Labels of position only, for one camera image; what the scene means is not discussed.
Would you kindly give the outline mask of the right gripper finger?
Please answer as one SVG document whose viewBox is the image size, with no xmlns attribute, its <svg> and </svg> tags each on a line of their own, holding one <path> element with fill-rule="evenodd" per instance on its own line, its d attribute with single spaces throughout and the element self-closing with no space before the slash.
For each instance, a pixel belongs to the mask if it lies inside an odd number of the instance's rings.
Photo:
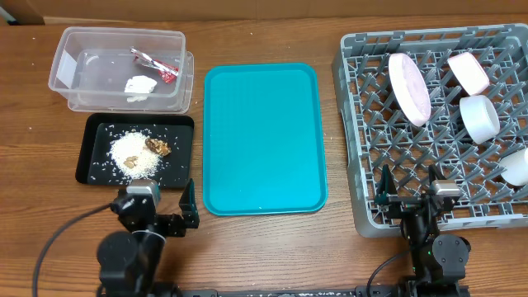
<svg viewBox="0 0 528 297">
<path fill-rule="evenodd" d="M 429 165 L 427 171 L 428 171 L 428 181 L 430 184 L 432 184 L 434 181 L 439 181 L 439 180 L 444 179 L 444 176 L 441 173 L 441 170 L 439 169 L 437 165 L 434 165 L 434 164 Z"/>
<path fill-rule="evenodd" d="M 394 176 L 389 169 L 389 165 L 382 167 L 381 178 L 376 189 L 375 203 L 377 205 L 389 205 L 398 197 L 398 192 L 394 183 Z"/>
</svg>

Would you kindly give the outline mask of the white tissue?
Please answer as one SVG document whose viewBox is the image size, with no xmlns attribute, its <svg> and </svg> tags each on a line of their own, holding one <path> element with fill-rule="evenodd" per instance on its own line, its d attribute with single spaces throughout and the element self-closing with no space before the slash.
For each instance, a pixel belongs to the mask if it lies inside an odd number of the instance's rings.
<svg viewBox="0 0 528 297">
<path fill-rule="evenodd" d="M 133 76 L 125 84 L 126 93 L 140 93 L 140 96 L 127 98 L 127 102 L 145 101 L 146 94 L 151 93 L 157 86 L 157 81 L 147 76 Z"/>
</svg>

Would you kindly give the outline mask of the white cup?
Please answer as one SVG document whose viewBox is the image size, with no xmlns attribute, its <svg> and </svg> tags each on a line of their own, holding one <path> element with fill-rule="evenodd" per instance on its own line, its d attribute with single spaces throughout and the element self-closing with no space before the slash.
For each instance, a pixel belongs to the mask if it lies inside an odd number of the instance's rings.
<svg viewBox="0 0 528 297">
<path fill-rule="evenodd" d="M 503 158 L 499 165 L 505 169 L 502 178 L 513 186 L 524 186 L 528 179 L 527 148 Z"/>
</svg>

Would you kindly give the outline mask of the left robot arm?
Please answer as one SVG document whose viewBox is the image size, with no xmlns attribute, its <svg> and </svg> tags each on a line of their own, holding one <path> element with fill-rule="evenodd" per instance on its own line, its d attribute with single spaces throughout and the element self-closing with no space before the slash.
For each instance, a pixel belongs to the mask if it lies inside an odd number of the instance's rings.
<svg viewBox="0 0 528 297">
<path fill-rule="evenodd" d="M 195 186 L 186 184 L 180 214 L 159 214 L 155 180 L 134 180 L 118 191 L 110 210 L 125 227 L 106 236 L 97 249 L 101 296 L 181 296 L 176 284 L 155 280 L 168 238 L 183 238 L 199 227 Z"/>
</svg>

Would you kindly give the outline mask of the red silver wrapper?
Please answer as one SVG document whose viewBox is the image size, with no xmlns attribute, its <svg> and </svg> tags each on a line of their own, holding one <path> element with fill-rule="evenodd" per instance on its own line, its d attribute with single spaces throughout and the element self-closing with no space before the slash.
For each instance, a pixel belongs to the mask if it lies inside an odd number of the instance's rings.
<svg viewBox="0 0 528 297">
<path fill-rule="evenodd" d="M 177 80 L 179 69 L 159 60 L 151 58 L 146 53 L 131 47 L 130 53 L 134 55 L 134 61 L 147 68 L 158 71 L 158 75 L 165 83 L 172 83 Z"/>
</svg>

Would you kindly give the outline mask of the pink bowl with crumbs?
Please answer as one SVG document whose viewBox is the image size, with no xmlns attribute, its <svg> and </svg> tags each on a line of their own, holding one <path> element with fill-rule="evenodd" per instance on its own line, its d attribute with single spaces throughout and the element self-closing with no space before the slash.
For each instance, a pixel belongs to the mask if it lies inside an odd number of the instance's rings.
<svg viewBox="0 0 528 297">
<path fill-rule="evenodd" d="M 470 52 L 457 54 L 447 59 L 450 70 L 460 86 L 470 95 L 475 96 L 484 91 L 490 84 L 488 75 L 479 61 Z"/>
</svg>

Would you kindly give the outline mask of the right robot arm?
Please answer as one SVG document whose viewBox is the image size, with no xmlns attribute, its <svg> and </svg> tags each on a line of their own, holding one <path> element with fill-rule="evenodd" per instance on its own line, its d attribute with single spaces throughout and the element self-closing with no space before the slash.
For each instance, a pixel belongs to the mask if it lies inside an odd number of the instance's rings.
<svg viewBox="0 0 528 297">
<path fill-rule="evenodd" d="M 366 293 L 376 290 L 372 283 L 376 275 L 393 261 L 411 256 L 413 274 L 403 277 L 397 285 L 378 291 L 387 296 L 468 296 L 469 290 L 459 285 L 465 278 L 471 245 L 465 238 L 442 234 L 437 219 L 454 209 L 461 197 L 461 189 L 439 169 L 428 167 L 430 186 L 417 196 L 398 194 L 394 176 L 387 165 L 382 167 L 376 190 L 375 203 L 384 207 L 390 219 L 400 221 L 400 231 L 409 249 L 379 265 L 371 274 Z"/>
</svg>

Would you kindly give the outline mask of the brown food scrap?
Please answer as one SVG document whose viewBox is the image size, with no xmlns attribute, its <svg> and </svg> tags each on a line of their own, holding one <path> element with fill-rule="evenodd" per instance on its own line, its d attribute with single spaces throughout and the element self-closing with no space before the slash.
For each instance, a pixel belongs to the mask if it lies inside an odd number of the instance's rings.
<svg viewBox="0 0 528 297">
<path fill-rule="evenodd" d="M 172 152 L 168 143 L 161 139 L 147 138 L 145 140 L 145 145 L 151 152 L 156 153 L 161 157 L 166 157 Z"/>
</svg>

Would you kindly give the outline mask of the grey-blue bowl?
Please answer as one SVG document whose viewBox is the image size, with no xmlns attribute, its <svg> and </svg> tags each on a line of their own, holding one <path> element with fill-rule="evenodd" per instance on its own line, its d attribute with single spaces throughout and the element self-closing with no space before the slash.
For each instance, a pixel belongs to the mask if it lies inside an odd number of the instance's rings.
<svg viewBox="0 0 528 297">
<path fill-rule="evenodd" d="M 469 136 L 476 144 L 494 138 L 500 130 L 498 114 L 484 95 L 460 99 L 460 114 Z"/>
</svg>

